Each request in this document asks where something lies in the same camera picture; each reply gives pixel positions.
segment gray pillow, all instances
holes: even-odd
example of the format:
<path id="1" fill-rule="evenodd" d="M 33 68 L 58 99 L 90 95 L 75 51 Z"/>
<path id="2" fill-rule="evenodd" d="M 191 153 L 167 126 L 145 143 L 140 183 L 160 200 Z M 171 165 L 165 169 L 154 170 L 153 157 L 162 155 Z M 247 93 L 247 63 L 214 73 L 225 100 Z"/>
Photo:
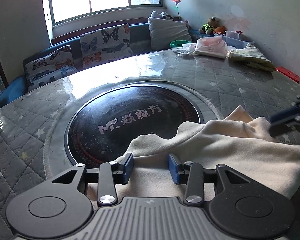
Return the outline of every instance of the gray pillow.
<path id="1" fill-rule="evenodd" d="M 148 18 L 151 48 L 153 50 L 170 49 L 170 42 L 176 40 L 191 41 L 190 34 L 183 22 Z"/>

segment green bowl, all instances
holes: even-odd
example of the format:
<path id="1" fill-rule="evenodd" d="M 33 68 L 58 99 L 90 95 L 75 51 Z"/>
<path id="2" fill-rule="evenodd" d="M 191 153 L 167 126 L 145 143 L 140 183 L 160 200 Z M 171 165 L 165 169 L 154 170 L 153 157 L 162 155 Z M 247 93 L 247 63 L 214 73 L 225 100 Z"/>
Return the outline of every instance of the green bowl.
<path id="1" fill-rule="evenodd" d="M 181 48 L 182 44 L 191 43 L 191 41 L 172 41 L 170 43 L 170 48 Z"/>

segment quilted mat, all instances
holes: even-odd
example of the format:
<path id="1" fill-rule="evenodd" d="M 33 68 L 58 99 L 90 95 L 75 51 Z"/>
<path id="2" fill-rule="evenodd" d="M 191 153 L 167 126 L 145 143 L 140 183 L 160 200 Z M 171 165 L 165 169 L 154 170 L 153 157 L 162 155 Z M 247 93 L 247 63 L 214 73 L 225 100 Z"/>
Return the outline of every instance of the quilted mat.
<path id="1" fill-rule="evenodd" d="M 183 59 L 171 51 L 130 57 L 40 87 L 0 109 L 0 240 L 12 237 L 5 218 L 9 201 L 45 180 L 43 146 L 57 114 L 82 96 L 78 94 L 80 89 L 85 93 L 128 78 L 186 85 L 209 98 L 224 117 L 241 105 L 253 118 L 268 119 L 289 107 L 300 94 L 300 85 L 279 72 L 247 68 L 227 59 Z M 279 139 L 300 145 L 298 133 Z"/>

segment plastic storage box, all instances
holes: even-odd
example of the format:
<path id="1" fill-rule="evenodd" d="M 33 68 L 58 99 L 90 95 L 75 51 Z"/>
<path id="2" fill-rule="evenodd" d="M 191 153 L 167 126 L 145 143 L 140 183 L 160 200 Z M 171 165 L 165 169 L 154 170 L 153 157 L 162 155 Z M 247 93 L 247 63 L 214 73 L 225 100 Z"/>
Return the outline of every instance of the plastic storage box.
<path id="1" fill-rule="evenodd" d="M 248 43 L 254 44 L 254 41 L 240 41 L 234 38 L 230 38 L 218 34 L 215 34 L 215 36 L 221 36 L 228 46 L 235 47 L 236 49 L 244 49 L 245 47 L 247 47 Z"/>
<path id="2" fill-rule="evenodd" d="M 235 33 L 235 32 L 226 31 L 226 37 L 237 39 L 237 40 L 240 40 L 240 41 L 250 41 L 250 39 L 248 39 L 247 36 L 245 36 L 242 33 Z"/>

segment white wall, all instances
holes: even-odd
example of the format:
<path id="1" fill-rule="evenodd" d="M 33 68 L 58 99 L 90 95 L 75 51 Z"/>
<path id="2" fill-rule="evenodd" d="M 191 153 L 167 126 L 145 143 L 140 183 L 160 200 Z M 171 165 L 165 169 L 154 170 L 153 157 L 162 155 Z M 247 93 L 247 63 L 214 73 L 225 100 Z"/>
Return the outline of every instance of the white wall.
<path id="1" fill-rule="evenodd" d="M 176 15 L 171 0 L 164 0 Z M 276 65 L 300 76 L 300 0 L 182 0 L 180 15 L 199 29 L 213 15 L 241 30 Z"/>
<path id="2" fill-rule="evenodd" d="M 52 19 L 50 13 L 49 0 L 42 0 L 42 3 L 43 3 L 44 18 L 46 20 L 47 31 L 48 31 L 49 41 L 51 45 L 51 40 L 53 39 L 53 32 L 52 32 Z"/>
<path id="3" fill-rule="evenodd" d="M 50 46 L 42 0 L 0 0 L 0 61 L 10 83 L 22 61 Z"/>
<path id="4" fill-rule="evenodd" d="M 165 10 L 166 8 L 163 7 L 140 7 L 96 13 L 54 26 L 53 37 L 58 37 L 66 33 L 103 23 L 150 17 L 153 11 L 162 13 Z"/>

